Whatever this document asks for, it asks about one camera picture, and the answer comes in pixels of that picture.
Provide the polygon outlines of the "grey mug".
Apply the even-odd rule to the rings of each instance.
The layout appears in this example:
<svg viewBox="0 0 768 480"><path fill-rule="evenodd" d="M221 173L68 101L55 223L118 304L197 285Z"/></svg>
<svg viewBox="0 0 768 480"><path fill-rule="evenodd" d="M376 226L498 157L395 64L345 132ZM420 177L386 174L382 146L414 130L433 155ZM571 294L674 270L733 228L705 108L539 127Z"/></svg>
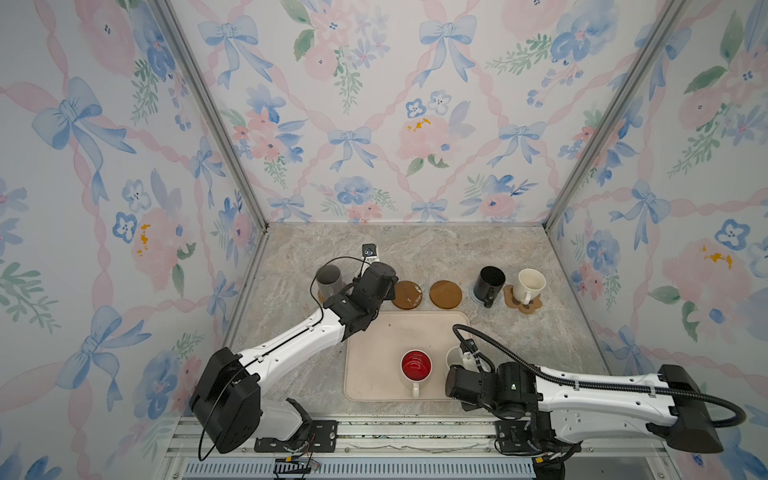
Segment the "grey mug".
<svg viewBox="0 0 768 480"><path fill-rule="evenodd" d="M340 268L333 264L324 265L319 268L316 272L315 281L318 299L321 304L334 295L339 294L345 286Z"/></svg>

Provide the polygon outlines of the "scratched brown wooden coaster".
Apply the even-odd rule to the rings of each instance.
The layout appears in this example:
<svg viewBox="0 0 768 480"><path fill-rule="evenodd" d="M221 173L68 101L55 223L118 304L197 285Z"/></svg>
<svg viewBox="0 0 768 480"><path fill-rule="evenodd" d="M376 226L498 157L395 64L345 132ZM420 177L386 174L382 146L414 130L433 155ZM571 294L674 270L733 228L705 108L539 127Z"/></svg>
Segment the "scratched brown wooden coaster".
<svg viewBox="0 0 768 480"><path fill-rule="evenodd" d="M392 303L401 310L413 310L423 301L422 288L413 281L399 281L395 285L395 298Z"/></svg>

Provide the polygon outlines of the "red inside white mug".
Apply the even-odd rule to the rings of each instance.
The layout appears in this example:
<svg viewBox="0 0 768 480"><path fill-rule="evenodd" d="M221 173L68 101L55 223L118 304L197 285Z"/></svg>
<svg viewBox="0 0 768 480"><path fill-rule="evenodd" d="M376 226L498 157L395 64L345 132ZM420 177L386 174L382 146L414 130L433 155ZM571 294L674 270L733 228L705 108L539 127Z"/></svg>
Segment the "red inside white mug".
<svg viewBox="0 0 768 480"><path fill-rule="evenodd" d="M399 370L408 397L419 399L423 385L429 381L433 371L431 357L422 350L409 350L402 356Z"/></svg>

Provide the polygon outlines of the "brown paw shaped coaster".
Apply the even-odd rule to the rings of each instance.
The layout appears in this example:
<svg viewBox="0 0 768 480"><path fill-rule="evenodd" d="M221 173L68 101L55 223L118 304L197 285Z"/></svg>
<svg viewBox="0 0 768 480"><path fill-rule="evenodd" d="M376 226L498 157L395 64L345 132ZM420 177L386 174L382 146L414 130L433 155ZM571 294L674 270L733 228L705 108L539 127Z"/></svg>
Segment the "brown paw shaped coaster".
<svg viewBox="0 0 768 480"><path fill-rule="evenodd" d="M507 307L518 310L519 312L530 315L542 308L543 302L541 296L532 299L528 304L519 302L513 295L513 286L508 284L504 287L504 301Z"/></svg>

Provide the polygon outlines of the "plain brown wooden coaster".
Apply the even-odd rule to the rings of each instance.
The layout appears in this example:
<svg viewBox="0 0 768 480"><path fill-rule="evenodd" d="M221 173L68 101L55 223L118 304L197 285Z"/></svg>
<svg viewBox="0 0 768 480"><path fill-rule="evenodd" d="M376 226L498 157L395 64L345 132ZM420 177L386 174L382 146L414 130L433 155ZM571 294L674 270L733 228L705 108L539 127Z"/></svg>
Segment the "plain brown wooden coaster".
<svg viewBox="0 0 768 480"><path fill-rule="evenodd" d="M431 286L429 297L436 307L452 310L461 304L463 293L456 283L449 280L439 280Z"/></svg>

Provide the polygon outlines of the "black mug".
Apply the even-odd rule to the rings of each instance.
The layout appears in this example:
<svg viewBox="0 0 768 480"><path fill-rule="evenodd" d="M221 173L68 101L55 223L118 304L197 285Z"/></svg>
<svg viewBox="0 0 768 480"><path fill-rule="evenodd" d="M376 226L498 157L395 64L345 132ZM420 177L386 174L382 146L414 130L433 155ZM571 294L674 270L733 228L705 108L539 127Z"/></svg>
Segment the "black mug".
<svg viewBox="0 0 768 480"><path fill-rule="evenodd" d="M484 301L485 308L491 308L505 283L506 276L500 268L485 266L480 270L472 290Z"/></svg>

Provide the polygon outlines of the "cream mug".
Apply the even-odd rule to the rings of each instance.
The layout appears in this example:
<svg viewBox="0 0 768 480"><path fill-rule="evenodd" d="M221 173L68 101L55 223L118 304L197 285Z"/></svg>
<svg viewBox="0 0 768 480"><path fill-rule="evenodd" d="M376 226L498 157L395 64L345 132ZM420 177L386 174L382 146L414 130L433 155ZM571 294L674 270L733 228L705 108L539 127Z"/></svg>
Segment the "cream mug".
<svg viewBox="0 0 768 480"><path fill-rule="evenodd" d="M545 276L533 268L524 268L519 271L513 281L513 295L523 304L528 304L539 296L547 285Z"/></svg>

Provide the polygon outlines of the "blue grey woven coaster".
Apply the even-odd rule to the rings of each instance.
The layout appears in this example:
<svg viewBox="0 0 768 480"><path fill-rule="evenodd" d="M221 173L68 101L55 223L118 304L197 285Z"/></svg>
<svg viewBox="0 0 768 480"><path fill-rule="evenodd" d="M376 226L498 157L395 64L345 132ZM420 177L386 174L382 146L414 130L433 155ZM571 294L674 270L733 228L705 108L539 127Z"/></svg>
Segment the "blue grey woven coaster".
<svg viewBox="0 0 768 480"><path fill-rule="evenodd" d="M482 299L480 299L480 298L478 298L478 297L477 297L477 295L475 294L474 290L470 290L470 297L471 297L471 299L472 299L472 300L473 300L475 303L477 303L478 305L480 305L480 306L485 306L485 305L484 305L484 301L483 301Z"/></svg>

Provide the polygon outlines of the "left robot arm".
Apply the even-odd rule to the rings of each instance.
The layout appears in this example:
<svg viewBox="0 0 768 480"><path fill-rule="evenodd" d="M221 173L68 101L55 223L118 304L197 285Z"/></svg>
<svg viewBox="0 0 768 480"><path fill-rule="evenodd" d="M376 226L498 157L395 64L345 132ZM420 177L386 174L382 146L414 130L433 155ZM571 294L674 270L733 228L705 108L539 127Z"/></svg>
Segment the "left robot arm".
<svg viewBox="0 0 768 480"><path fill-rule="evenodd" d="M365 331L386 300L395 298L396 271L373 262L361 276L305 321L255 347L215 352L195 387L190 409L220 454L248 440L269 449L299 450L317 424L295 399L265 398L272 386L316 354Z"/></svg>

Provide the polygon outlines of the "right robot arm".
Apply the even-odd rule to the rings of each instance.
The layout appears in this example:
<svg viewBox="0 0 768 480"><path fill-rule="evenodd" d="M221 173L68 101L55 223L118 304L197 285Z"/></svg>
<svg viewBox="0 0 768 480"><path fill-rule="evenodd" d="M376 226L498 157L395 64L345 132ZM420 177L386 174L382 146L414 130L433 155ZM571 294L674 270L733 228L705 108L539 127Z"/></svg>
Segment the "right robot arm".
<svg viewBox="0 0 768 480"><path fill-rule="evenodd" d="M674 450L715 454L724 447L699 390L679 367L608 377L506 362L495 371L450 367L447 397L496 417L504 455L564 458L593 439L652 437Z"/></svg>

